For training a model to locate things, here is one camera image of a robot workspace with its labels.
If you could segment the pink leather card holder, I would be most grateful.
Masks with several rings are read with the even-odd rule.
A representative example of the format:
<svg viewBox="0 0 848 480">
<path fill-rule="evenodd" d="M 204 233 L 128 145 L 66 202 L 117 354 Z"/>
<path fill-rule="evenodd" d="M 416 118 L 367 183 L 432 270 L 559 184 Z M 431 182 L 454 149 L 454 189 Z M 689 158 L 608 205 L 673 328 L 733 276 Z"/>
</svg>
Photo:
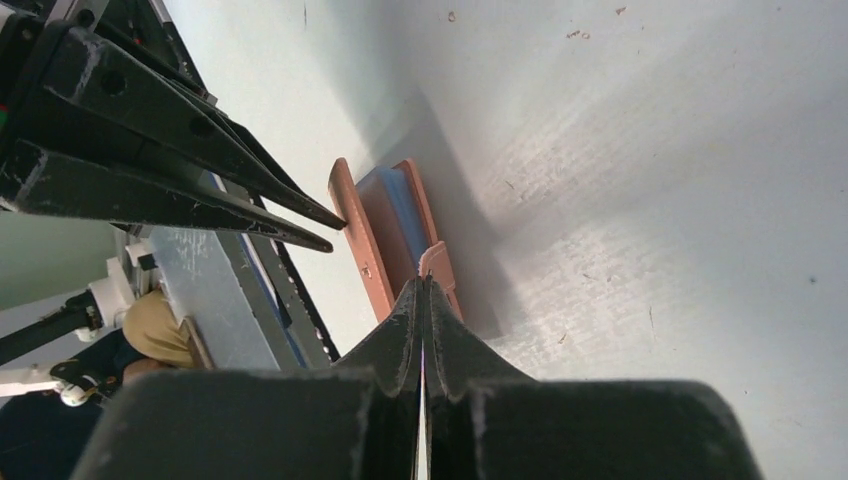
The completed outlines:
<svg viewBox="0 0 848 480">
<path fill-rule="evenodd" d="M 347 160 L 338 158 L 328 191 L 346 222 L 343 232 L 378 321 L 390 314 L 408 280 L 428 275 L 463 317 L 449 250 L 413 159 L 378 166 L 356 182 Z"/>
</svg>

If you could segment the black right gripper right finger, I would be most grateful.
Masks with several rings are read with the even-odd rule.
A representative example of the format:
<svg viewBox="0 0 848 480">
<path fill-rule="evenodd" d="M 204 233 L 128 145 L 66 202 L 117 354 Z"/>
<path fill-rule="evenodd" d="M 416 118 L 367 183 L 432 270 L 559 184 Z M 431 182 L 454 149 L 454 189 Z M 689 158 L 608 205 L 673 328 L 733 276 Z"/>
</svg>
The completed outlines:
<svg viewBox="0 0 848 480">
<path fill-rule="evenodd" d="M 728 403 L 690 380 L 531 378 L 423 283 L 434 479 L 758 479 Z"/>
</svg>

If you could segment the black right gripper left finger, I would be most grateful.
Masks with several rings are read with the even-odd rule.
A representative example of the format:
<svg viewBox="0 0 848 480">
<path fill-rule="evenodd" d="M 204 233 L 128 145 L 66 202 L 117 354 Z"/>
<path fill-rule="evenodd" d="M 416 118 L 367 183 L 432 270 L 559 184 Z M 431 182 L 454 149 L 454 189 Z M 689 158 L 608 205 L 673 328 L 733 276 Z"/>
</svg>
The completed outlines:
<svg viewBox="0 0 848 480">
<path fill-rule="evenodd" d="M 413 479 L 420 399 L 409 281 L 391 314 L 332 367 L 170 370 L 108 405 L 77 479 Z"/>
</svg>

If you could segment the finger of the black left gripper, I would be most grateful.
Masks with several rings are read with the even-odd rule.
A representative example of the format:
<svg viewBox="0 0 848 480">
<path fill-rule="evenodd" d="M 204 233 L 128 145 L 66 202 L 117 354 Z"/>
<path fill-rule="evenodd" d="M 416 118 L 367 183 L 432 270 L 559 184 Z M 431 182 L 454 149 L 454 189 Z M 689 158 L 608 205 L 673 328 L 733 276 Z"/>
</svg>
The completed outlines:
<svg viewBox="0 0 848 480">
<path fill-rule="evenodd" d="M 321 236 L 220 190 L 101 165 L 25 140 L 1 154 L 1 206 L 29 215 L 255 234 L 333 251 Z"/>
<path fill-rule="evenodd" d="M 339 230 L 243 126 L 159 61 L 68 21 L 13 23 L 13 142 L 200 185 L 202 173 Z"/>
</svg>

